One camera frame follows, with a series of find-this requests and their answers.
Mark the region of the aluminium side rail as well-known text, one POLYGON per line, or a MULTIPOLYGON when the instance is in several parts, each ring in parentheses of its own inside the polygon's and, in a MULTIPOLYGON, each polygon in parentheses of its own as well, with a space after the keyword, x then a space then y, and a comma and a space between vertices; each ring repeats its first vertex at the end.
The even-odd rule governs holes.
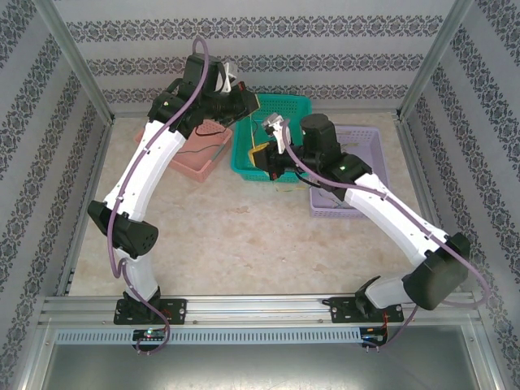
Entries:
POLYGON ((434 207, 433 198, 427 185, 427 178, 424 174, 422 164, 420 163, 417 150, 415 149, 410 129, 407 123, 403 122, 399 118, 394 119, 394 124, 401 143, 401 149, 404 154, 415 195, 418 200, 418 207, 421 211, 421 216, 429 223, 441 228, 442 223, 440 222, 438 213, 434 207))

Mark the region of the lavender perforated plastic basket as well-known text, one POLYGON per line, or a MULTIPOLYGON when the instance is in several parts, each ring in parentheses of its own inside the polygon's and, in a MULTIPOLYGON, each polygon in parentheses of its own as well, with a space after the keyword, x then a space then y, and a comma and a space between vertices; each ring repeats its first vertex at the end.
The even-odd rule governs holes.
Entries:
MULTIPOLYGON (((341 124, 336 124, 335 129, 341 150, 361 158, 388 188, 387 165, 379 129, 341 124)), ((366 217, 357 209, 339 201, 332 193, 314 187, 310 189, 310 213, 315 218, 364 219, 366 217)))

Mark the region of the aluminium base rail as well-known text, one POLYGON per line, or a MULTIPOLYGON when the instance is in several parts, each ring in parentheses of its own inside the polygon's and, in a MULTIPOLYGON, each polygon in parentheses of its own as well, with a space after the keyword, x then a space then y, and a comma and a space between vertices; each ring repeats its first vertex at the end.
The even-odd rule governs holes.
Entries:
MULTIPOLYGON (((338 327, 327 295, 184 296, 184 327, 338 327)), ((37 318, 40 327, 113 327, 118 297, 47 297, 37 318)))

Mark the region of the pink perforated plastic basket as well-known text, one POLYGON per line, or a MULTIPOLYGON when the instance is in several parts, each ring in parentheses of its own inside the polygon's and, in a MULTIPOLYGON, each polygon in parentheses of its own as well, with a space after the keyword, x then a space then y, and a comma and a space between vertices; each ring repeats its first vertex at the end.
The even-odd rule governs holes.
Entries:
POLYGON ((137 149, 128 165, 131 166, 141 152, 145 155, 132 171, 133 180, 146 175, 158 180, 170 168, 202 183, 231 145, 232 130, 212 120, 204 120, 188 136, 163 126, 157 120, 148 122, 135 137, 137 149))

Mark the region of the teal perforated plastic basket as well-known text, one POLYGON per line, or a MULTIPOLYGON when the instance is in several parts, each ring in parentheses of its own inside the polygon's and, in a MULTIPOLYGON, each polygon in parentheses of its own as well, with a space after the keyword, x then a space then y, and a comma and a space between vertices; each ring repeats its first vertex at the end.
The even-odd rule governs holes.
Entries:
POLYGON ((233 132, 231 168, 243 180, 248 181, 269 180, 267 173, 254 167, 248 156, 249 150, 254 145, 271 140, 271 137, 261 128, 262 121, 273 113, 288 119, 292 142, 295 145, 302 145, 303 134, 300 121, 312 113, 311 100, 304 96, 259 93, 258 99, 261 103, 260 108, 251 116, 237 122, 233 132))

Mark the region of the aluminium frame post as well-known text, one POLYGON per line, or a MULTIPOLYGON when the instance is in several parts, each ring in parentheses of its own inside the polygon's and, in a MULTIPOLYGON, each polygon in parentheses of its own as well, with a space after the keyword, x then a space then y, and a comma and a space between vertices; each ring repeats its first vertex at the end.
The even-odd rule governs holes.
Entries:
POLYGON ((32 0, 38 13, 58 43, 71 69, 95 106, 98 114, 108 123, 112 123, 115 115, 110 109, 102 90, 99 88, 93 73, 75 43, 66 23, 62 19, 53 0, 32 0))
POLYGON ((449 47, 449 42, 453 39, 455 32, 462 23, 474 0, 454 0, 453 5, 446 15, 440 30, 433 41, 431 48, 427 52, 425 59, 420 66, 417 75, 414 77, 401 105, 396 109, 395 119, 403 121, 414 109, 416 101, 426 88, 432 74, 443 58, 445 51, 449 47))

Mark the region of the grey metal panel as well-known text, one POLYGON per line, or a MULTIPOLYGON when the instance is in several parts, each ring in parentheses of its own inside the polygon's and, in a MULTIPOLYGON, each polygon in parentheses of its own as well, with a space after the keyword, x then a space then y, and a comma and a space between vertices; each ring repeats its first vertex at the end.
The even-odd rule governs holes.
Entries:
POLYGON ((128 346, 60 345, 42 390, 493 390, 449 350, 366 352, 346 344, 181 345, 142 357, 128 346))

